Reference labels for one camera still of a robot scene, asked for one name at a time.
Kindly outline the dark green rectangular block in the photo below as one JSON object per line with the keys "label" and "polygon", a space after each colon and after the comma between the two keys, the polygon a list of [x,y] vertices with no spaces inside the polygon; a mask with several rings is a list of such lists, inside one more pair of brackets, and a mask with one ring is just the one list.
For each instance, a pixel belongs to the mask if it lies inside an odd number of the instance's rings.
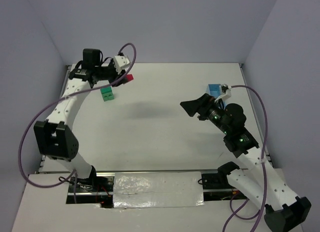
{"label": "dark green rectangular block", "polygon": [[113,93],[112,92],[112,88],[111,87],[104,87],[100,89],[101,94],[109,94],[109,93]]}

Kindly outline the blue plastic box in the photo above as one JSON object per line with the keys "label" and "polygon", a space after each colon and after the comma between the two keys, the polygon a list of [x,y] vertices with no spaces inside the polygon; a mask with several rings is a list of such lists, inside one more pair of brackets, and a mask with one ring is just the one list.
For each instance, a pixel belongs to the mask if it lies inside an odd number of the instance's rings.
{"label": "blue plastic box", "polygon": [[[207,86],[206,93],[212,96],[214,100],[221,94],[219,85],[220,84],[209,84]],[[219,101],[218,103],[215,103],[215,104],[217,104],[220,109],[224,109],[226,106],[225,101],[224,102]]]}

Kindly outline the light green rectangular block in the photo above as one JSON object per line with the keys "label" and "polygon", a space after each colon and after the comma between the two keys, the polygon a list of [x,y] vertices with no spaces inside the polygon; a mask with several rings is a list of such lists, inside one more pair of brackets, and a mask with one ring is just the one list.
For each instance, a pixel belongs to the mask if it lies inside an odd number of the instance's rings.
{"label": "light green rectangular block", "polygon": [[114,94],[112,92],[102,93],[102,99],[104,102],[114,100]]}

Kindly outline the red triangular wood block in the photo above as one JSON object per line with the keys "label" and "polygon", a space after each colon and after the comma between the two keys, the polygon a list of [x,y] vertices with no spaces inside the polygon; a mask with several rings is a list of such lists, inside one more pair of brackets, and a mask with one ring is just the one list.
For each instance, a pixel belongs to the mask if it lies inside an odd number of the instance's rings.
{"label": "red triangular wood block", "polygon": [[130,81],[134,80],[134,76],[132,74],[127,74],[124,78],[124,82],[128,83]]}

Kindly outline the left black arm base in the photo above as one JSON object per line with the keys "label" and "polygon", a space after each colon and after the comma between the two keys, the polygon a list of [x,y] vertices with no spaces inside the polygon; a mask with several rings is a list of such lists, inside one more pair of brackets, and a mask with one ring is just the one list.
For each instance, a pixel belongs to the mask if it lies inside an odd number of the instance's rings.
{"label": "left black arm base", "polygon": [[114,176],[97,176],[93,185],[81,182],[72,177],[66,181],[68,184],[67,205],[74,204],[97,204],[102,208],[111,209],[114,207]]}

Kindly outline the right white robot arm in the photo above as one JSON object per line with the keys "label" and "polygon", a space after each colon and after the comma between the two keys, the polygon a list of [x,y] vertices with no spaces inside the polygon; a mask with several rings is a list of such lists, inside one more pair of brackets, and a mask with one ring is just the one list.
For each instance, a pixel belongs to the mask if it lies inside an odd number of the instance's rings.
{"label": "right white robot arm", "polygon": [[310,201],[295,193],[266,159],[256,139],[245,128],[247,118],[240,105],[231,103],[221,109],[207,93],[180,105],[188,116],[209,120],[224,133],[225,146],[253,178],[248,178],[234,162],[220,166],[218,173],[260,209],[271,231],[289,232],[306,220],[312,206]]}

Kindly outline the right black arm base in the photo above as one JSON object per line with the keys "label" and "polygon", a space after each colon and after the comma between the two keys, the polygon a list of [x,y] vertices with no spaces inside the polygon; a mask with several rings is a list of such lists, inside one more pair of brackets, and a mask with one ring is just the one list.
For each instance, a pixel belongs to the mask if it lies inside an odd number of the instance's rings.
{"label": "right black arm base", "polygon": [[230,175],[233,170],[239,168],[234,162],[228,162],[218,167],[216,172],[201,173],[201,178],[197,183],[202,186],[204,201],[230,200],[238,190],[228,183],[227,175]]}

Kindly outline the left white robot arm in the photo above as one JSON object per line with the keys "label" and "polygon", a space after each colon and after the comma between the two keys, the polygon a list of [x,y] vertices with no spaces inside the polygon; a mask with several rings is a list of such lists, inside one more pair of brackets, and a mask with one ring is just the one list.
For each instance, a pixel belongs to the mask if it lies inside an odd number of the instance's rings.
{"label": "left white robot arm", "polygon": [[99,81],[107,81],[111,86],[127,82],[130,59],[119,51],[104,65],[102,52],[85,48],[82,60],[70,71],[65,91],[52,113],[33,126],[40,154],[58,161],[81,181],[91,182],[97,176],[79,152],[79,141],[73,133],[73,124],[86,97]]}

